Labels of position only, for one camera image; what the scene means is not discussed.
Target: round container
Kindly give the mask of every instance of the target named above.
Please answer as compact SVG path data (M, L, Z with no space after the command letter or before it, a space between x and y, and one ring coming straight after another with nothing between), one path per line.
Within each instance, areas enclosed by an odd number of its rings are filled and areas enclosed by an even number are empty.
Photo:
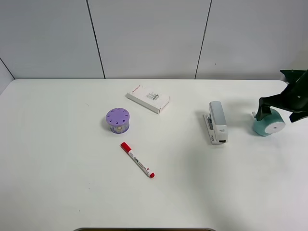
M114 108L106 115L106 121L113 133L123 133L129 128L129 113L124 108Z
M254 130L260 136L268 136L270 134L281 131L285 123L280 116L279 112L274 109L270 109L271 115L264 117L261 121L255 120Z

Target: marker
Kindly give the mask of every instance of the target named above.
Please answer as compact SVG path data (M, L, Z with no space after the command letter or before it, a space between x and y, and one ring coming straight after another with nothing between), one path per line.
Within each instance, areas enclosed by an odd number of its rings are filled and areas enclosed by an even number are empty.
M138 159L137 157L133 154L131 148L125 143L123 142L121 144L121 147L125 150L125 152L127 152L127 154L133 159L133 161L135 161L135 163L141 168L142 171L144 171L144 173L149 177L149 178L153 178L155 176L155 174L146 166L144 166Z

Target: silver stapler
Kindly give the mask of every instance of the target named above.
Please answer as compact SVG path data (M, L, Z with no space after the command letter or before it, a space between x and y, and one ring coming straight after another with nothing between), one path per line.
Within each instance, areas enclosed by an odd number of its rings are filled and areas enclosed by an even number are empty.
M227 122L221 102L210 102L209 109L210 114L204 115L204 119L212 144L223 144L228 142Z

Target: cardboard box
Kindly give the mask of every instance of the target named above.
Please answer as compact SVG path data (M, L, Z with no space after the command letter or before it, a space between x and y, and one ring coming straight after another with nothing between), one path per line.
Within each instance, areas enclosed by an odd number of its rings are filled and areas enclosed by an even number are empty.
M159 114L170 102L170 97L155 90L139 85L127 93L127 98Z

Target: purple container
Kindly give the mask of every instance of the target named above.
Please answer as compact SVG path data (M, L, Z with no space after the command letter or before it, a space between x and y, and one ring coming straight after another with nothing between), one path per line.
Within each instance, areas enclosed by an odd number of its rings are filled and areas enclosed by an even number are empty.
M106 121L113 133L123 133L129 128L129 113L124 108L115 108L106 115Z

